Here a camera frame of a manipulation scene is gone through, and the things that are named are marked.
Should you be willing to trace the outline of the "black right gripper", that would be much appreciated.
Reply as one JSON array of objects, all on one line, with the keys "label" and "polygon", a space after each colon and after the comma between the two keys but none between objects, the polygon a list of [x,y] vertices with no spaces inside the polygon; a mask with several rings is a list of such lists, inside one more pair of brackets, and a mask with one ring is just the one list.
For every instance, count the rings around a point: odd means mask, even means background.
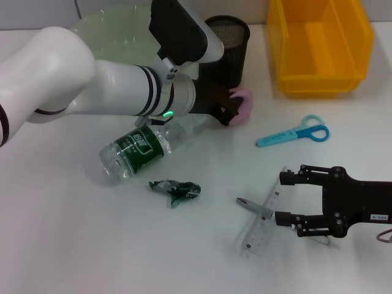
[{"label": "black right gripper", "polygon": [[298,237],[333,236],[344,238],[358,223],[391,224],[391,182],[361,181],[350,177],[342,167],[301,165],[279,175],[282,185],[322,186],[323,215],[275,212],[277,226],[296,229]]}]

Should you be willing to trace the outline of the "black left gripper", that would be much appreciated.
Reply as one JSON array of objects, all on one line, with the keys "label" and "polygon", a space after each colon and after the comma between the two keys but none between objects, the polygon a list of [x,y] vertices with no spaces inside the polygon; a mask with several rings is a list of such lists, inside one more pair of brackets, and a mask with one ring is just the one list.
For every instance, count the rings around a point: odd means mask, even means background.
[{"label": "black left gripper", "polygon": [[216,118],[223,126],[239,114],[238,106],[227,104],[241,104],[243,98],[237,96],[235,91],[209,80],[193,80],[195,86],[195,102],[192,113],[206,114]]}]

